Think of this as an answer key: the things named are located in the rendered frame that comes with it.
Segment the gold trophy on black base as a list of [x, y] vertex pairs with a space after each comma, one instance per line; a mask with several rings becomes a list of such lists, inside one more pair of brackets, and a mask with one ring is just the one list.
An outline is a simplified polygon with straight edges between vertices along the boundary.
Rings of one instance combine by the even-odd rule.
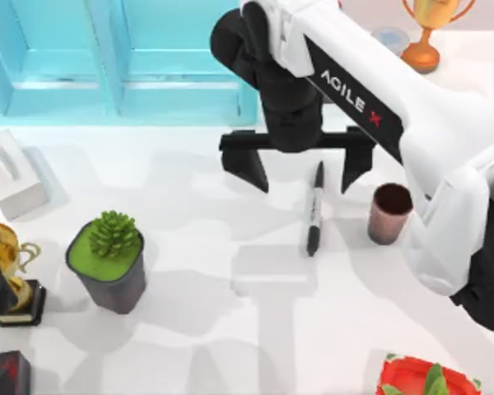
[[39, 245], [20, 243], [16, 232], [0, 223], [0, 270], [13, 291], [16, 302], [0, 315], [0, 327], [38, 326], [42, 320], [46, 289], [35, 279], [18, 276], [26, 274], [26, 266], [40, 256]]

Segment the black marker pen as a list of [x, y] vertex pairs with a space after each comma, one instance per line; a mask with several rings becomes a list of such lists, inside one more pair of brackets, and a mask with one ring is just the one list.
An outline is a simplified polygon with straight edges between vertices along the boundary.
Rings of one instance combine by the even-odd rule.
[[307, 233], [306, 252], [313, 257], [319, 248], [322, 197], [324, 192], [324, 162], [318, 163], [315, 172], [315, 181], [312, 189], [312, 203], [309, 216], [309, 228]]

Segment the orange trophy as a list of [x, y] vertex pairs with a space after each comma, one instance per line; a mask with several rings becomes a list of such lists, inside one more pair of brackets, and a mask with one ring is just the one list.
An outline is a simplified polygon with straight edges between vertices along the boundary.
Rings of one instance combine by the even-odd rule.
[[401, 0], [408, 15], [422, 28], [421, 37], [412, 42], [402, 53], [401, 59], [420, 74], [434, 72], [440, 63], [439, 51], [430, 43], [431, 34], [457, 21], [473, 7], [476, 0]]

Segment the brown cup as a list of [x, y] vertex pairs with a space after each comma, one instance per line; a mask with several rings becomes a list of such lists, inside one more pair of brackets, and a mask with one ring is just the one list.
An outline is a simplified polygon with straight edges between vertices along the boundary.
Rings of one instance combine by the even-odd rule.
[[413, 208], [410, 192], [402, 184], [380, 185], [373, 194], [367, 234], [379, 245], [393, 244]]

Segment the light blue rack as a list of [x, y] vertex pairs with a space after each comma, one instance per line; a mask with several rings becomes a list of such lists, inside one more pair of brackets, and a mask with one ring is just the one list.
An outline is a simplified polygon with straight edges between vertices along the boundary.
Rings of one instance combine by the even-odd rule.
[[211, 55], [238, 0], [0, 0], [0, 125], [247, 125]]

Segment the white tissue box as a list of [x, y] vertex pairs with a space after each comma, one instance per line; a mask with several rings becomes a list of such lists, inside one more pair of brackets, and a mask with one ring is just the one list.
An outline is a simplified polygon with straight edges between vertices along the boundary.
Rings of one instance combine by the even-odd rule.
[[11, 221], [49, 201], [44, 183], [19, 142], [0, 131], [0, 210]]

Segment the green plant in grey pot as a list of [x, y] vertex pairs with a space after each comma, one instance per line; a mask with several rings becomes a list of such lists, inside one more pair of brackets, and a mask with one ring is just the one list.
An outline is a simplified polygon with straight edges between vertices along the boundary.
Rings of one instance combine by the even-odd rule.
[[77, 232], [65, 261], [96, 305], [129, 314], [147, 285], [144, 247], [142, 233], [131, 216], [103, 211]]

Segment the black box with red mark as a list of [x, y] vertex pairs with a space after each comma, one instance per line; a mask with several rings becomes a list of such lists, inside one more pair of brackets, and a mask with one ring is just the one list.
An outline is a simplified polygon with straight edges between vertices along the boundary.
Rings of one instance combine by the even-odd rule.
[[0, 353], [0, 395], [31, 395], [31, 364], [20, 351]]

